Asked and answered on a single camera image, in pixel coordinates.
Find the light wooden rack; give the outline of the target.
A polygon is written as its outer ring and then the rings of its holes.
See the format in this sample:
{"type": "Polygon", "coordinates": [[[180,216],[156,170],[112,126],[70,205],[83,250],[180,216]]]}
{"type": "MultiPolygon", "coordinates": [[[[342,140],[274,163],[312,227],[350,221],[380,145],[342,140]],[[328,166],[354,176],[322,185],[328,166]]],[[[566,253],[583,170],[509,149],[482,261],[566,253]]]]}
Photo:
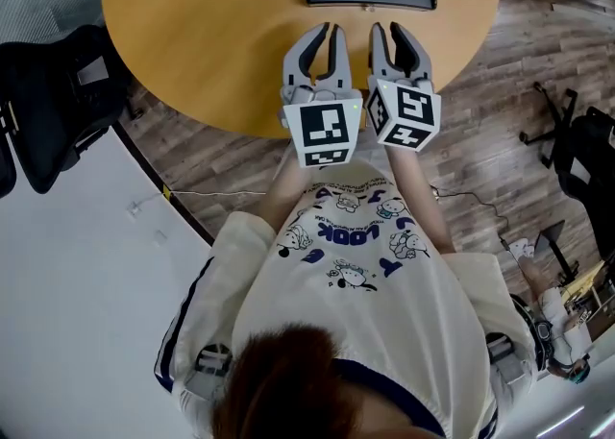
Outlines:
{"type": "Polygon", "coordinates": [[[592,342],[615,324],[615,261],[607,263],[601,260],[564,285],[560,292],[570,312],[585,315],[592,342]]]}

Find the black headrest office chair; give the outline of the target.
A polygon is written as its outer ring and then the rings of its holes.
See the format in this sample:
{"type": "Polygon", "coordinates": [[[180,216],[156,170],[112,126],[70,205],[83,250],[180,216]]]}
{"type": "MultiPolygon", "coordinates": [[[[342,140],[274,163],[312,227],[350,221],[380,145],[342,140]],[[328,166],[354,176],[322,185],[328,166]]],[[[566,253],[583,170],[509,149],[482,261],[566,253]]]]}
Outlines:
{"type": "Polygon", "coordinates": [[[0,199],[19,171],[47,193],[119,119],[131,80],[104,27],[0,44],[0,199]]]}

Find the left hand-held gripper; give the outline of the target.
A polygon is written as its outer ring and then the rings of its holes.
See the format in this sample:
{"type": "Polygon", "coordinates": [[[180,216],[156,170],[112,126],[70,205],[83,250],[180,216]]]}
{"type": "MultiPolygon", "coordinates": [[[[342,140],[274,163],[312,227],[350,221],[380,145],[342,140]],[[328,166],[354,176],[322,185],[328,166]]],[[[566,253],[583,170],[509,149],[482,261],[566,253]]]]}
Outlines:
{"type": "Polygon", "coordinates": [[[343,29],[335,24],[329,39],[328,70],[315,78],[309,72],[326,38],[329,22],[305,32],[283,58],[281,121],[291,134],[303,168],[345,164],[357,146],[362,96],[356,90],[340,95],[327,89],[351,89],[352,75],[343,29]]]}

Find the person's left forearm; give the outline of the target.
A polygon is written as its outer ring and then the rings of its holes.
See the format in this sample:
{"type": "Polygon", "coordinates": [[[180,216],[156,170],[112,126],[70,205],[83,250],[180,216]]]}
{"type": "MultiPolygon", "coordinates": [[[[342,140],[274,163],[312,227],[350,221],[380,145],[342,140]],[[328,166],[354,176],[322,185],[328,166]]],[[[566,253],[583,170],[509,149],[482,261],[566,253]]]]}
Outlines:
{"type": "Polygon", "coordinates": [[[291,143],[284,152],[273,182],[258,205],[258,216],[275,232],[279,232],[310,182],[310,172],[300,165],[296,148],[291,143]]]}

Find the person's cream printed shirt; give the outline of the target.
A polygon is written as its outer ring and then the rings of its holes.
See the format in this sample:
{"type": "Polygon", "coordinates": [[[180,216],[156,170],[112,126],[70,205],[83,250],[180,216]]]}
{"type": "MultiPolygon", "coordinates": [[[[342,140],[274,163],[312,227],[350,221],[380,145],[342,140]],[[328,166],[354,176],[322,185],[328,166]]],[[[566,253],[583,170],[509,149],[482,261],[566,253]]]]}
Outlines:
{"type": "Polygon", "coordinates": [[[440,254],[392,172],[309,172],[279,232],[228,216],[164,335],[154,374],[194,436],[496,439],[537,375],[496,257],[440,254]],[[524,379],[491,366],[490,332],[512,340],[524,379]],[[215,343],[233,360],[206,400],[191,382],[215,343]]]}

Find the black floor stand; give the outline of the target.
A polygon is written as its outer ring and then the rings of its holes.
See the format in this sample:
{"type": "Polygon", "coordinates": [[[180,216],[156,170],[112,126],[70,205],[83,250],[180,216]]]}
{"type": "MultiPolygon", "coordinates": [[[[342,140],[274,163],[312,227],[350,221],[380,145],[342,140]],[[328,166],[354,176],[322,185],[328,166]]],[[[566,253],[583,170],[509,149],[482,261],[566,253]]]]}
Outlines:
{"type": "Polygon", "coordinates": [[[548,226],[546,229],[539,232],[534,243],[534,253],[536,255],[542,254],[547,250],[553,253],[560,266],[558,279],[561,285],[572,283],[578,275],[578,263],[575,262],[573,265],[570,265],[557,244],[564,226],[564,220],[560,220],[548,226]]]}

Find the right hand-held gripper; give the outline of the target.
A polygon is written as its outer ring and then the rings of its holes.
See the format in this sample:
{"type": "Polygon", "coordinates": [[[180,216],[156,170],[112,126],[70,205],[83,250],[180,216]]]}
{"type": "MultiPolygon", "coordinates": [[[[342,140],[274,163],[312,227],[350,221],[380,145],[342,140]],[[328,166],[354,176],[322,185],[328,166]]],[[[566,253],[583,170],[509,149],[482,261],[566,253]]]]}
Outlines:
{"type": "Polygon", "coordinates": [[[441,96],[433,91],[431,58],[418,39],[398,22],[390,23],[395,43],[391,64],[380,23],[370,31],[367,116],[380,145],[422,151],[440,131],[441,96]]]}

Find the person's right forearm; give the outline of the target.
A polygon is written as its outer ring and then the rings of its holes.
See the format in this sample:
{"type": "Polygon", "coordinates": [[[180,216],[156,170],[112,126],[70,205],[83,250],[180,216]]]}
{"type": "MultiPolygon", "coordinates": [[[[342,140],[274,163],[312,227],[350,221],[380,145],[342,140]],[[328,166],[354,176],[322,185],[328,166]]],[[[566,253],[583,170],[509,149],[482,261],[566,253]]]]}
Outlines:
{"type": "Polygon", "coordinates": [[[416,153],[391,146],[386,146],[385,151],[395,183],[410,213],[440,254],[454,253],[450,230],[416,153]]]}

